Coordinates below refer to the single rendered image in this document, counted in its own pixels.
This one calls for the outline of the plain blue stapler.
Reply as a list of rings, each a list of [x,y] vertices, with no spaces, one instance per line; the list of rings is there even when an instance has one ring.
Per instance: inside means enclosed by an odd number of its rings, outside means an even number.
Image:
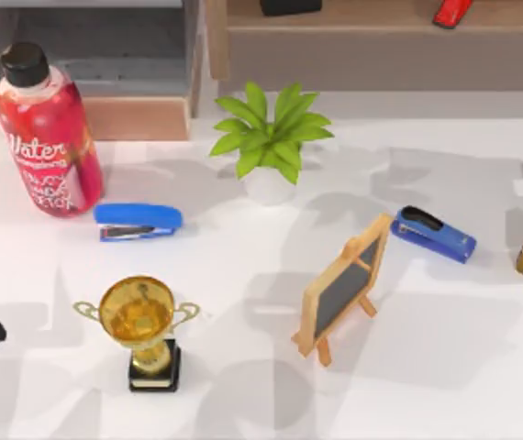
[[[178,209],[152,203],[101,203],[93,216],[103,242],[171,236],[184,223]]]

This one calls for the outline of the red stapler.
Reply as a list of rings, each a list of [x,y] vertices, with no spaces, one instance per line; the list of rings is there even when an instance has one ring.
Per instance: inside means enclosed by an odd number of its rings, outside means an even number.
[[[439,28],[454,29],[467,14],[472,3],[473,0],[442,0],[432,23]]]

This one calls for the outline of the gold trophy on black base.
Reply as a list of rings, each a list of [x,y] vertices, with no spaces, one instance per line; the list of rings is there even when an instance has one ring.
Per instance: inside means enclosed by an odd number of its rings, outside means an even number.
[[[175,392],[182,350],[173,332],[200,313],[194,302],[176,303],[172,291],[151,276],[132,276],[112,285],[98,305],[79,301],[80,315],[97,321],[130,350],[128,387],[137,392]]]

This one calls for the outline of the black box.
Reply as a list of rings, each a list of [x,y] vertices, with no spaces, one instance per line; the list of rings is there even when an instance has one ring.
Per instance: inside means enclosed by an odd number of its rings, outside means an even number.
[[[323,6],[323,0],[259,0],[259,3],[266,17],[314,13]]]

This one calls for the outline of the wooden open shelf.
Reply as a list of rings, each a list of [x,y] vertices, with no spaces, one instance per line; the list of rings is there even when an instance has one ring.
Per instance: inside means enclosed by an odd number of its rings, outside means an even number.
[[[259,0],[204,0],[211,76],[226,90],[523,91],[523,0],[474,0],[453,30],[440,0],[324,0],[267,17]]]

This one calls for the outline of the blue and black stapler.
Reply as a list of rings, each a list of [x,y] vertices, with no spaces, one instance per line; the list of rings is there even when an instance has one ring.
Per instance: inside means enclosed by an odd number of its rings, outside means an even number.
[[[399,210],[390,231],[407,242],[465,264],[476,248],[476,240],[413,205]]]

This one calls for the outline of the wooden framed blackboard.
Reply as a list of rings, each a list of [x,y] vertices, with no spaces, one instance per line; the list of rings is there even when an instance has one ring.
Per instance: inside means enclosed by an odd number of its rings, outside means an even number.
[[[376,309],[368,298],[384,255],[392,216],[380,214],[361,234],[345,243],[339,255],[306,287],[300,325],[291,340],[299,353],[317,352],[320,364],[331,363],[328,337],[359,306],[370,317]]]

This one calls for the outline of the red bottle with black cap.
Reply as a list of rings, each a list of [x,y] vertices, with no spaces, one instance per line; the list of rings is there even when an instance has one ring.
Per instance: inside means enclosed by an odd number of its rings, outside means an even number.
[[[11,44],[0,64],[0,127],[30,199],[61,218],[92,209],[103,177],[76,84],[35,43]]]

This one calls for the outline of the green plant in white pot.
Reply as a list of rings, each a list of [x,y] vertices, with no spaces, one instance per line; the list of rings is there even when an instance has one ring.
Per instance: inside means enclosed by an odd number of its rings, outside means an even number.
[[[298,82],[289,84],[277,95],[272,119],[265,91],[255,82],[246,83],[243,100],[230,95],[216,98],[229,117],[214,125],[222,136],[209,155],[237,154],[235,175],[254,202],[286,202],[303,169],[304,144],[334,137],[328,129],[330,119],[311,110],[318,97],[318,92],[304,93]]]

